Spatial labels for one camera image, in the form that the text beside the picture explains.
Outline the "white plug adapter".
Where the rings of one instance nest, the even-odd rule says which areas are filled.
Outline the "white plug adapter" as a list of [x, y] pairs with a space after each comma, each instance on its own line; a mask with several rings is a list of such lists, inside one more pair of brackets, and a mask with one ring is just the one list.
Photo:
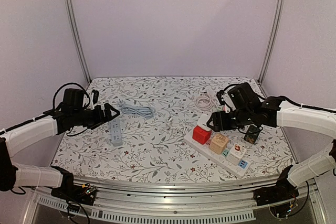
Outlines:
[[210, 119], [210, 116], [207, 114], [202, 114], [199, 119], [197, 120], [197, 126], [199, 126], [201, 129], [209, 132], [212, 129], [207, 126], [207, 121]]

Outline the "red cube socket adapter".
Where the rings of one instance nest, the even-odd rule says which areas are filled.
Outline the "red cube socket adapter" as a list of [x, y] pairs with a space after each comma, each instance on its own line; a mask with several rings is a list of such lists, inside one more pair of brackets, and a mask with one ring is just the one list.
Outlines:
[[199, 126], [196, 126], [193, 130], [192, 139], [204, 145], [210, 139], [211, 134], [212, 134], [211, 130], [207, 131]]

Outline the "white cube adapter red flower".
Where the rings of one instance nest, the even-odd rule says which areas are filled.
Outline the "white cube adapter red flower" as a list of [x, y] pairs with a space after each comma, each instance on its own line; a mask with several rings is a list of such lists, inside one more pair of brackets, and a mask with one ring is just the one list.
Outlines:
[[238, 165], [243, 159], [246, 152], [247, 149], [244, 146], [240, 144], [234, 144], [233, 147], [229, 150], [226, 159], [233, 165]]

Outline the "dark green cube socket adapter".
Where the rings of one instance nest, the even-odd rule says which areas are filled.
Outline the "dark green cube socket adapter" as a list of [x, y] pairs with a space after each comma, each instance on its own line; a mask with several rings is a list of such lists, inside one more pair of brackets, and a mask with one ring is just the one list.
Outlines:
[[261, 128], [256, 127], [254, 125], [250, 125], [244, 135], [244, 141], [250, 144], [255, 144], [259, 137], [260, 132], [261, 132]]

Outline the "long white power strip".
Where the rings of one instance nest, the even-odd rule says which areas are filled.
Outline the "long white power strip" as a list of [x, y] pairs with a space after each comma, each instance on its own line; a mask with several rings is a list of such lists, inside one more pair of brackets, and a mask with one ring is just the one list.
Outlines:
[[189, 131], [184, 136], [184, 142], [188, 144], [190, 147], [198, 151], [204, 157], [215, 163], [217, 166], [221, 167], [222, 169], [226, 170], [233, 176], [241, 179], [243, 178], [247, 171], [250, 169], [250, 161], [247, 159], [242, 159], [238, 165], [234, 165], [230, 163], [226, 156], [223, 154], [216, 154], [209, 149], [209, 143], [205, 143], [204, 145], [200, 144], [196, 140], [192, 138], [193, 131]]

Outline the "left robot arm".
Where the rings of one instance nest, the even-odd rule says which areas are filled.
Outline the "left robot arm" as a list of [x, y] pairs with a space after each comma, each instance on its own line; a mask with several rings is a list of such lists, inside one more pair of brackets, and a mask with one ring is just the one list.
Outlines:
[[120, 111], [108, 103], [96, 105], [94, 109], [50, 110], [36, 119], [1, 131], [1, 191], [42, 186], [51, 188], [54, 197], [92, 205], [94, 196], [75, 185], [71, 172], [56, 166], [35, 167], [13, 163], [11, 159], [35, 143], [60, 135], [75, 126], [93, 130], [119, 115]]

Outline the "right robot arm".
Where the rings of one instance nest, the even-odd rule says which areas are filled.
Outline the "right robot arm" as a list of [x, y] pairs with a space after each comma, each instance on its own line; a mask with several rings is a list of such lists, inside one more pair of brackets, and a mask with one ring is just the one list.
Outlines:
[[[294, 103], [284, 96], [264, 101], [233, 98], [235, 110], [212, 113], [206, 125], [215, 132], [239, 129], [246, 125], [291, 127], [335, 139], [335, 111]], [[284, 168], [275, 185], [254, 190], [258, 206], [298, 196], [297, 187], [335, 168], [335, 142], [298, 164]]]

